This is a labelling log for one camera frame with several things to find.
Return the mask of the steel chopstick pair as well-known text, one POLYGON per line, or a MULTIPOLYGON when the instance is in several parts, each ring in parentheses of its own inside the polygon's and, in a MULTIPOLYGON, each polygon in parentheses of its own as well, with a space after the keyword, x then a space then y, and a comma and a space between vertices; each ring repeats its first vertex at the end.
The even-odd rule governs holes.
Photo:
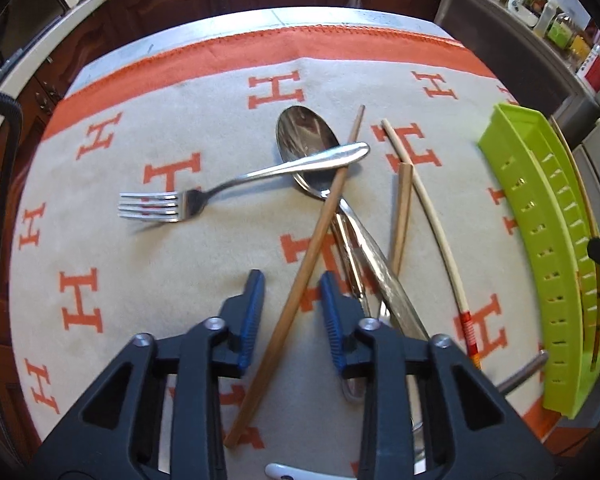
POLYGON ((544 349, 540 350, 539 353, 526 365, 521 367, 512 376, 505 379, 498 385, 498 392, 503 396, 507 396, 524 384, 534 374, 542 370, 548 361, 548 352, 544 349))

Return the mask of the light wooden chopstick red band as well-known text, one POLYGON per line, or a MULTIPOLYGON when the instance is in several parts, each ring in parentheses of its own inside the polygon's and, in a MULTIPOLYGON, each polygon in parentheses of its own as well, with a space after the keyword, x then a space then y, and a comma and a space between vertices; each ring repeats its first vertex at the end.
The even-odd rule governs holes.
POLYGON ((464 289, 462 278, 460 277, 460 271, 458 270, 455 258, 453 256, 451 246, 448 239, 446 238, 443 226, 438 217, 437 211, 434 209, 434 204, 426 191, 425 185, 422 183, 422 179, 419 177, 417 170, 415 169, 414 162, 411 156, 407 153, 405 146, 403 145, 400 136, 396 132, 396 129, 390 124, 387 118, 381 119, 381 127, 384 129, 385 134, 388 136, 396 154, 400 158, 401 162, 405 162, 407 166, 411 167, 412 170, 412 183, 415 188, 415 192, 422 204, 422 209, 425 211, 426 218, 429 222, 430 228, 434 233, 434 239, 437 242, 441 258, 443 260, 446 273, 448 274, 449 281, 454 294, 455 302, 457 305, 458 315, 460 316, 460 328, 463 331, 465 338, 465 344, 469 359, 474 363, 475 367, 480 370, 481 362, 478 350, 478 342, 475 335, 474 324, 472 324, 472 316, 468 299, 464 289))

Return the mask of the white ceramic soup spoon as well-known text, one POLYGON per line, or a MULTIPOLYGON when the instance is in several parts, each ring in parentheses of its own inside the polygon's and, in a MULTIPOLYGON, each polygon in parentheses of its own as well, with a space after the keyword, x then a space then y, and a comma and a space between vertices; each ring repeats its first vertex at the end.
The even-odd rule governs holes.
POLYGON ((321 474, 291 466, 270 463, 264 468, 264 473, 269 479, 276 480, 355 480, 352 477, 335 476, 334 474, 321 474))

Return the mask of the green plastic utensil tray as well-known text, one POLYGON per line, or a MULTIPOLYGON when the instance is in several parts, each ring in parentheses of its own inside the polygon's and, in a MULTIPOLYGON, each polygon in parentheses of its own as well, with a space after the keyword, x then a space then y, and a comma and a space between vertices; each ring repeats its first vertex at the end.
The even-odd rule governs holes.
POLYGON ((597 233, 579 170, 542 113, 495 105, 478 142, 518 224, 539 299, 545 408, 575 418, 600 376, 597 233))

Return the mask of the steel fork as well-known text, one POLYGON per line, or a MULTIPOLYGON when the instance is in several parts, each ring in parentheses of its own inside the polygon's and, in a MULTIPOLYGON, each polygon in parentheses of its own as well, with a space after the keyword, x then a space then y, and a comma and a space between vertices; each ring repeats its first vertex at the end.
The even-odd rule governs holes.
POLYGON ((354 142, 346 145, 329 148, 317 154, 304 156, 291 162, 254 170, 242 174, 232 180, 223 182, 208 191, 190 190, 183 192, 155 192, 119 194, 118 216, 123 219, 175 223, 189 220, 201 214, 204 207, 213 196, 251 182, 264 179, 296 174, 297 172, 319 172, 334 170, 344 165, 345 162, 358 162, 368 155, 370 146, 365 142, 354 142))

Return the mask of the short brown wooden chopstick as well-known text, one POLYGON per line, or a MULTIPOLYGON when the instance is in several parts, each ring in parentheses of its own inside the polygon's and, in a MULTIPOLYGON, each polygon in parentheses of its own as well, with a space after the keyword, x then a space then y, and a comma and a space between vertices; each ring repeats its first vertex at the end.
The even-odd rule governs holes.
POLYGON ((392 225, 392 240, 390 252, 390 268, 396 275, 400 274, 408 222, 410 221, 413 166, 400 162, 398 166, 398 189, 396 190, 396 210, 392 225))

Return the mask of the orange and beige H blanket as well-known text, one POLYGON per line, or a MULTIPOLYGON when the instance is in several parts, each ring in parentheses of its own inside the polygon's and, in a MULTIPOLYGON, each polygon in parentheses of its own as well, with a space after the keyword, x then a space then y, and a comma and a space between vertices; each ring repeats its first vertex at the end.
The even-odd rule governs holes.
MULTIPOLYGON (((342 393, 321 302, 326 272, 355 299, 332 221, 257 413, 234 448, 224 445, 326 198, 286 174, 229 188, 189 220, 118 216, 121 192, 208 191, 282 164, 276 125, 294 105, 323 118, 340 144, 370 146, 348 167, 340 200, 389 266, 401 161, 381 119, 396 129, 460 271, 480 372, 498 388, 545 350, 524 241, 478 145, 498 103, 512 104, 504 86, 443 32, 336 25, 195 42, 116 66, 71 93, 36 150, 10 260, 12 344, 43 441, 135 335, 187 333, 259 270, 265 295, 251 363, 242 377, 219 380, 224 479, 268 478, 270 463, 358 478, 365 396, 354 404, 342 393)), ((426 340, 449 336, 468 356, 413 183, 398 279, 426 340)), ((532 376, 504 396, 541 443, 550 430, 544 386, 545 376, 532 376)))

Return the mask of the large steel spoon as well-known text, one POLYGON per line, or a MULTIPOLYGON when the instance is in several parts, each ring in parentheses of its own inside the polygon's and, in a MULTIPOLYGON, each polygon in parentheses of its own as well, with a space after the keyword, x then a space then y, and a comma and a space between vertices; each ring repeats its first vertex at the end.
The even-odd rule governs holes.
MULTIPOLYGON (((323 164, 319 170, 300 168, 294 174, 294 180, 303 191, 322 200, 328 196, 332 179, 335 177, 336 167, 332 160, 352 150, 349 145, 338 142, 335 133, 323 118, 301 105, 294 105, 282 111, 276 125, 276 142, 280 157, 285 162, 307 162, 313 157, 323 164)), ((426 328, 396 272, 390 269, 387 258, 376 240, 346 200, 340 200, 337 214, 352 231, 353 239, 358 244, 379 288, 384 305, 396 320, 396 325, 404 335, 426 340, 426 328)))

